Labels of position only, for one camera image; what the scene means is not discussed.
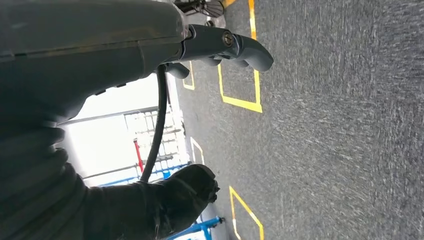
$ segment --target blue bike stand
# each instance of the blue bike stand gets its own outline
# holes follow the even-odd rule
[[[223,218],[217,216],[215,218],[212,218],[210,220],[207,220],[207,221],[204,221],[204,222],[201,222],[201,223],[195,223],[195,224],[191,225],[189,228],[187,228],[186,230],[168,237],[166,240],[174,240],[174,239],[182,237],[184,235],[197,233],[197,232],[200,232],[200,231],[203,231],[204,237],[205,237],[206,240],[212,240],[212,235],[208,231],[209,228],[214,228],[217,224],[221,224],[223,222],[223,220],[224,220]]]

